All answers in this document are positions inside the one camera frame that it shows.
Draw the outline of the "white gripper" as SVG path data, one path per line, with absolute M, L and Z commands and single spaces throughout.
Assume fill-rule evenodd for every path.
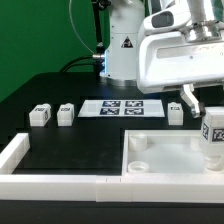
M 142 22 L 137 86 L 145 94 L 180 89 L 194 118 L 200 116 L 194 87 L 224 81 L 224 22 L 193 21 L 187 8 L 166 8 Z

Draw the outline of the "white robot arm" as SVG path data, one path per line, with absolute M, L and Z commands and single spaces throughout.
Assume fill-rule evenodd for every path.
M 224 0 L 111 0 L 100 78 L 144 93 L 178 90 L 194 117 L 196 88 L 224 84 Z

